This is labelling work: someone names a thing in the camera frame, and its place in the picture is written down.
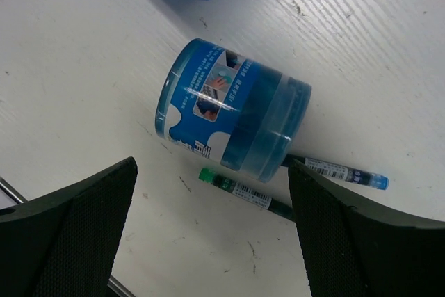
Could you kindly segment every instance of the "blue pen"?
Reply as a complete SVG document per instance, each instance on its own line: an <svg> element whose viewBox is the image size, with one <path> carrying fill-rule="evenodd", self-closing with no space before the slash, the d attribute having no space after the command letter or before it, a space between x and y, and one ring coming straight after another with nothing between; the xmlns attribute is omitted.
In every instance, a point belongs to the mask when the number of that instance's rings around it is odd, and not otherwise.
<svg viewBox="0 0 445 297"><path fill-rule="evenodd" d="M326 161L317 159L304 158L303 156L295 156L293 154L288 154L281 165L289 167L294 159L325 177L332 177L353 184L362 184L363 186L369 186L382 191L385 191L389 185L388 178L380 174L365 172L364 170L357 170L335 163L327 163Z"/></svg>

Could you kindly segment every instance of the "plastic container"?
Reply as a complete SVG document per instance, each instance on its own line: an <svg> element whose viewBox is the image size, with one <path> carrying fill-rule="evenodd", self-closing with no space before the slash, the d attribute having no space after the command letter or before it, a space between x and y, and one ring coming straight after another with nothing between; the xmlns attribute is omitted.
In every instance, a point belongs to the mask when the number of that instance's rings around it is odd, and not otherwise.
<svg viewBox="0 0 445 297"><path fill-rule="evenodd" d="M196 39L167 76L156 132L267 182L286 156L310 95L306 83Z"/></svg>

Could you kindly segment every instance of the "product label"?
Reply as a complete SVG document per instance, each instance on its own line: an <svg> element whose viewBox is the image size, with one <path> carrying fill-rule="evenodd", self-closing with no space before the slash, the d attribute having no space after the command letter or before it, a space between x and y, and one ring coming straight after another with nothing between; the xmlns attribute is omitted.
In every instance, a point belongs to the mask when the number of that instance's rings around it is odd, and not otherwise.
<svg viewBox="0 0 445 297"><path fill-rule="evenodd" d="M257 191L240 184L239 182L236 183L232 194L266 210L269 209L270 203L272 202L272 198L260 194Z"/></svg>
<svg viewBox="0 0 445 297"><path fill-rule="evenodd" d="M343 181L348 177L348 168L344 166L310 158L305 159L305 165L325 177L333 177Z"/></svg>
<svg viewBox="0 0 445 297"><path fill-rule="evenodd" d="M169 139L220 163L259 67L208 42L191 51L165 117Z"/></svg>

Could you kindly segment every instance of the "tabletop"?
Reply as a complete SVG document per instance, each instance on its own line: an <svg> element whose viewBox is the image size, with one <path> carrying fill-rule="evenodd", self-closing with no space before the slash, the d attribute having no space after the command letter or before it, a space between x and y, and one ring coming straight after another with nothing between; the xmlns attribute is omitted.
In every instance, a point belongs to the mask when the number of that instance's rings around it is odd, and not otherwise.
<svg viewBox="0 0 445 297"><path fill-rule="evenodd" d="M0 175L32 199L134 156L113 275L136 296L310 296L295 226L197 179L161 140L166 74L196 37L312 85L292 151L386 175L342 184L445 220L444 0L0 0Z"/></svg>

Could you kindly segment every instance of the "white barcode sticker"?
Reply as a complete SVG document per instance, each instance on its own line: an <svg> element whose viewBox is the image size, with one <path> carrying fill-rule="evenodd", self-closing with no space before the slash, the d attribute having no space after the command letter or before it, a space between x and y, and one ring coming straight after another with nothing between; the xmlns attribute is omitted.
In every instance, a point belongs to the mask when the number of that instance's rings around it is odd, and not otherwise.
<svg viewBox="0 0 445 297"><path fill-rule="evenodd" d="M272 202L272 198L260 194L257 191L240 184L239 182L236 183L232 194L264 209L269 209L270 203Z"/></svg>
<svg viewBox="0 0 445 297"><path fill-rule="evenodd" d="M305 165L324 177L333 177L344 181L348 176L347 167L335 165L333 163L306 158Z"/></svg>

